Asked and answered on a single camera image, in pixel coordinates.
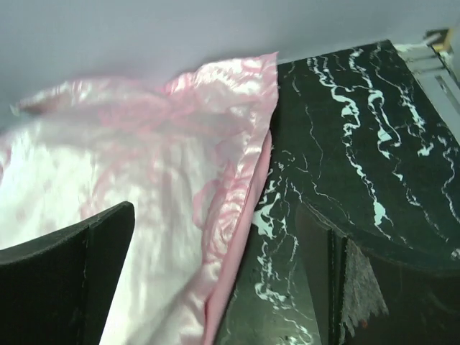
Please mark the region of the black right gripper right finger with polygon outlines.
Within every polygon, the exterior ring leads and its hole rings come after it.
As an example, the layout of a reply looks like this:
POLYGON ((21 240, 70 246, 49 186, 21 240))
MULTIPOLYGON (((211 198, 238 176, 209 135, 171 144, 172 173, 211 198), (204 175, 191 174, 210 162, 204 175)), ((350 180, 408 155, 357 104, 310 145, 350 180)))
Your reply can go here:
POLYGON ((323 344, 457 344, 459 259, 327 219, 301 203, 295 227, 323 344))

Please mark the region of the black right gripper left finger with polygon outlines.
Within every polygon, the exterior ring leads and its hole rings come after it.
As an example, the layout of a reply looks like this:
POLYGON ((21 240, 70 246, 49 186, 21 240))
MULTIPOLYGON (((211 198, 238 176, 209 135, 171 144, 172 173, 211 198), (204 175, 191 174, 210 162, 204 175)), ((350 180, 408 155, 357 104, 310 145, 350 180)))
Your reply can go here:
POLYGON ((1 251, 2 344, 98 344, 134 231, 119 203, 1 251))

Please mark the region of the pink satin pillowcase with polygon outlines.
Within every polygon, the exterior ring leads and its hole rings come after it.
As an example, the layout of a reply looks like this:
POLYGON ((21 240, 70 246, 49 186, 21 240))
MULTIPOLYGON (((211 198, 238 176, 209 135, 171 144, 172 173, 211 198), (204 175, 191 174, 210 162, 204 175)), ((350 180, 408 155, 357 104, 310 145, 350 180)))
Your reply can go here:
POLYGON ((1 251, 124 201, 134 231, 98 344, 212 344, 270 165, 277 56, 162 88, 67 81, 1 136, 1 251))

